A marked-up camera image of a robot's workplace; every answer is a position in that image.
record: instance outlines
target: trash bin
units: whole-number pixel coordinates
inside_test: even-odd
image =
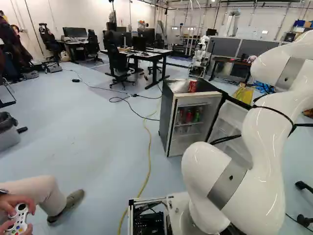
[[[21,141],[16,129],[18,121],[11,117],[8,112],[0,113],[0,151],[14,146]]]

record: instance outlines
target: gray shoe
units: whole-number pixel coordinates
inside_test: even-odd
[[[77,191],[71,193],[69,196],[67,196],[67,204],[66,204],[65,208],[56,216],[48,216],[48,218],[47,218],[48,224],[54,225],[67,212],[72,211],[74,208],[76,208],[81,203],[81,201],[84,199],[84,196],[85,196],[85,191],[82,189],[77,190]]]

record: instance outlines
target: beige pants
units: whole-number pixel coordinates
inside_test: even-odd
[[[67,203],[53,176],[39,176],[18,181],[0,183],[0,188],[11,194],[32,198],[49,216],[58,215]]]

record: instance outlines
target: white game controller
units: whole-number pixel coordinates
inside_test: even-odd
[[[5,235],[19,235],[27,230],[26,217],[28,215],[28,206],[25,203],[19,203],[15,207],[16,215],[8,216],[9,219],[15,219],[14,225],[5,230]]]

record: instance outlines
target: extension cord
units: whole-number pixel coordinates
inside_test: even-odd
[[[144,181],[144,183],[143,183],[143,185],[142,185],[142,187],[141,187],[141,189],[140,189],[140,191],[139,191],[139,193],[138,193],[138,195],[137,195],[136,198],[139,198],[139,197],[141,196],[142,192],[143,192],[144,189],[146,188],[146,185],[147,185],[147,183],[148,183],[148,181],[149,181],[150,174],[151,174],[151,155],[150,155],[150,153],[151,153],[152,135],[151,135],[150,130],[149,130],[149,129],[147,128],[147,126],[146,126],[146,121],[147,121],[146,118],[150,118],[151,116],[153,116],[153,115],[157,112],[159,106],[160,106],[160,101],[158,102],[158,104],[157,104],[157,106],[156,106],[156,110],[155,110],[153,113],[147,115],[147,116],[144,118],[144,120],[143,120],[143,128],[145,128],[145,129],[147,130],[147,132],[148,132],[148,134],[149,134],[149,139],[150,139],[150,140],[149,140],[149,147],[148,147],[149,171],[148,171],[148,173],[147,173],[146,179],[145,179],[145,181]],[[123,221],[124,221],[124,218],[125,218],[126,213],[127,213],[127,209],[124,211],[124,213],[123,213],[123,215],[122,215],[122,218],[121,218],[121,220],[119,221],[119,227],[118,227],[118,232],[117,232],[118,235],[121,235],[122,224],[123,224]]]

